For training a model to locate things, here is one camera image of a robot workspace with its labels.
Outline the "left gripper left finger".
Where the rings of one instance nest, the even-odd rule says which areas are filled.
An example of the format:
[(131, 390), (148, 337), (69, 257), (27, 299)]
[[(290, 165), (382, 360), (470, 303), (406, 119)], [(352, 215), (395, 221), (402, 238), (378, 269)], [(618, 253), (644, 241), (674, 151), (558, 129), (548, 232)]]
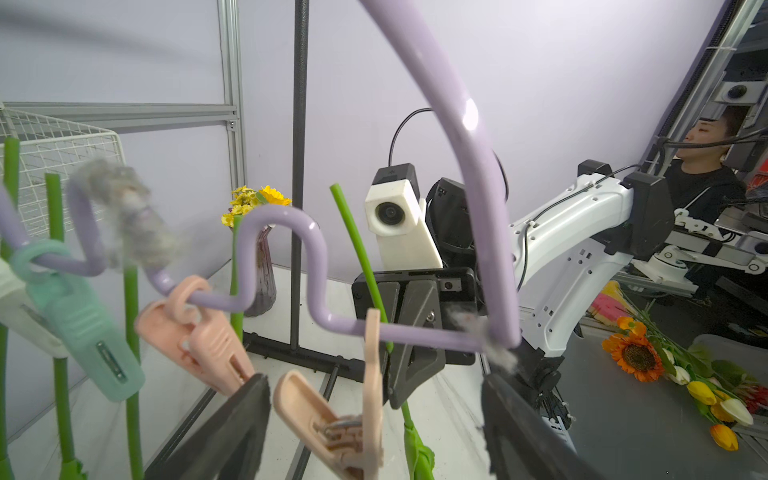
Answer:
[(268, 377), (253, 375), (147, 479), (253, 479), (271, 411)]

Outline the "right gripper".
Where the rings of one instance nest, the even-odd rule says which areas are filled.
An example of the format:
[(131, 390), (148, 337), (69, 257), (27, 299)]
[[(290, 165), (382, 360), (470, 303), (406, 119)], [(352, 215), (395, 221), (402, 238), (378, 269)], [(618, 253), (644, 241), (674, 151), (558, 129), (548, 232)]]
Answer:
[[(478, 288), (470, 268), (377, 272), (387, 319), (394, 324), (455, 331), (450, 310), (478, 311)], [(447, 365), (472, 365), (474, 353), (395, 344), (382, 350), (383, 399), (399, 409), (411, 394)]]

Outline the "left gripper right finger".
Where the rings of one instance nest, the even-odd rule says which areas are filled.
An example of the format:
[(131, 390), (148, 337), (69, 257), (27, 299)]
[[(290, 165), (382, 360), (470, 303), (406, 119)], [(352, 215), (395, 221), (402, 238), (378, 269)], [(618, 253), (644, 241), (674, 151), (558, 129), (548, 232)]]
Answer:
[(582, 460), (501, 376), (481, 388), (490, 473), (498, 479), (583, 480), (602, 475)]

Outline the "black clothes rack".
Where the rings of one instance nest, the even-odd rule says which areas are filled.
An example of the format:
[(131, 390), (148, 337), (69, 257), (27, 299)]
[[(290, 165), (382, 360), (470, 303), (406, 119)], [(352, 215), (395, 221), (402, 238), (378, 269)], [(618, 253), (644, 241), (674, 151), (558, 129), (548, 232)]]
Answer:
[[(293, 58), (293, 115), (292, 115), (292, 193), (303, 206), (304, 164), (305, 164), (305, 133), (306, 133), (306, 103), (307, 103), (307, 64), (309, 38), (309, 2), (297, 1), (294, 8), (294, 58)], [(300, 276), (301, 276), (301, 246), (296, 235), (291, 240), (291, 303), (290, 303), (290, 341), (279, 342), (261, 337), (256, 333), (244, 334), (244, 345), (248, 352), (264, 358), (272, 358), (288, 364), (301, 366), (319, 371), (327, 375), (322, 395), (329, 399), (338, 378), (352, 381), (363, 380), (364, 362), (358, 359), (347, 359), (343, 356), (332, 356), (326, 353), (303, 348), (299, 344), (300, 330)], [(147, 473), (158, 473), (160, 468), (170, 459), (171, 454), (180, 445), (184, 434), (198, 420), (204, 409), (214, 398), (212, 390), (206, 391), (192, 412), (182, 421), (181, 426), (166, 442), (155, 460), (150, 463)]]

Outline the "purple clip hanger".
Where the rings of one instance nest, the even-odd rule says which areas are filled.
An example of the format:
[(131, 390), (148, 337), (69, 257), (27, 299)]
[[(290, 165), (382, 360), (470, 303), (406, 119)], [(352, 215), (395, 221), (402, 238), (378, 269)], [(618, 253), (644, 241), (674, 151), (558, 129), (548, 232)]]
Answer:
[[(491, 337), (506, 349), (516, 347), (521, 342), (521, 328), (503, 183), (497, 177), (498, 163), (475, 101), (412, 2), (366, 1), (363, 6), (431, 104), (450, 141), (469, 189), (468, 206)], [(67, 200), (85, 259), (72, 258), (60, 242), (32, 240), (6, 192), (1, 194), (1, 236), (12, 246), (14, 256), (26, 263), (69, 275), (97, 276), (106, 265), (90, 201), (75, 185), (69, 187)], [(319, 225), (295, 207), (269, 205), (247, 215), (236, 244), (240, 263), (237, 295), (193, 291), (189, 303), (228, 312), (241, 312), (249, 306), (256, 295), (255, 242), (268, 224), (287, 227), (304, 242), (309, 262), (307, 306), (313, 320), (337, 334), (363, 335), (365, 321), (335, 315), (327, 308), (326, 242)]]

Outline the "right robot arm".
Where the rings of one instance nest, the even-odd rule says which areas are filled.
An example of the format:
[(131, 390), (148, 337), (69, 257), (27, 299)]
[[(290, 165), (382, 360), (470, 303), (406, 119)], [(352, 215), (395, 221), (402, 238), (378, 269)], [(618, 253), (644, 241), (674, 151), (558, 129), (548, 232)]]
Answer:
[[(521, 283), (564, 256), (564, 269), (538, 306), (522, 311), (523, 341), (507, 380), (534, 409), (564, 417), (554, 390), (576, 325), (602, 288), (633, 260), (647, 260), (673, 229), (667, 181), (642, 172), (619, 180), (609, 165), (578, 167), (576, 183), (511, 228)], [(486, 315), (476, 263), (454, 268), (379, 271), (373, 275), (388, 319), (395, 324), (459, 333)]]

